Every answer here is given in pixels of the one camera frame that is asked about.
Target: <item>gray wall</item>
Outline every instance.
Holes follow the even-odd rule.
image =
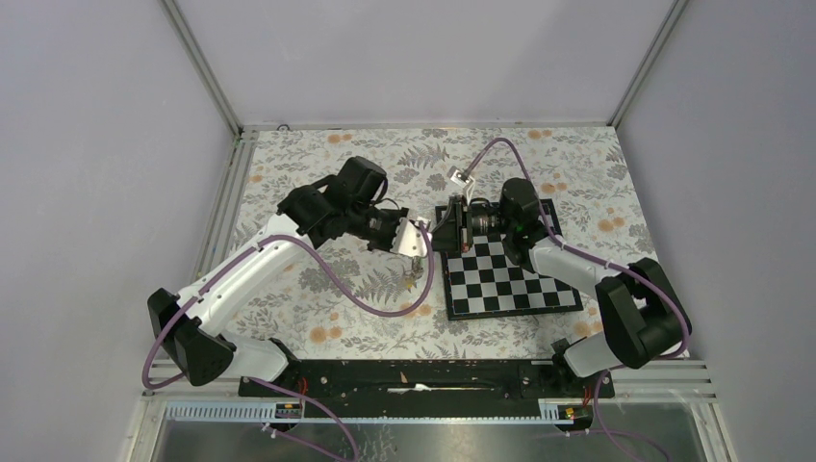
[[[740,460],[811,460],[816,7],[691,5],[620,130]]]
[[[155,1],[0,6],[0,460],[111,461],[229,136]]]
[[[179,0],[244,123],[604,121],[672,0]]]

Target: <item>black and white checkered pattern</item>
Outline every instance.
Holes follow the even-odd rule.
[[[473,247],[467,253],[443,255],[450,320],[583,309],[580,296],[572,287],[510,263],[504,255],[502,237],[474,237]]]

